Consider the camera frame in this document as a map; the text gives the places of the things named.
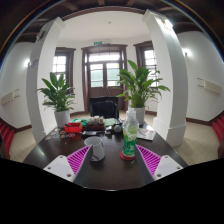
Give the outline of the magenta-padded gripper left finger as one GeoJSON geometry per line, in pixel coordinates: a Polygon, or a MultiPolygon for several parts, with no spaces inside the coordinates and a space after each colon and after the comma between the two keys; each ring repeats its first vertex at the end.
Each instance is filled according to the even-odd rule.
{"type": "Polygon", "coordinates": [[[77,183],[82,173],[82,167],[92,157],[92,151],[92,146],[87,145],[68,156],[59,155],[44,170],[69,182],[77,183]]]}

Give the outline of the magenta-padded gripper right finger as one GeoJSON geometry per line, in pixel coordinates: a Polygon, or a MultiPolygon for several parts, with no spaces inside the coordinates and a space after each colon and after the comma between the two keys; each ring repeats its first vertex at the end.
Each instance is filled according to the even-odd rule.
{"type": "Polygon", "coordinates": [[[140,145],[135,147],[135,157],[140,166],[145,185],[182,169],[182,166],[169,155],[160,156],[140,145]]]}

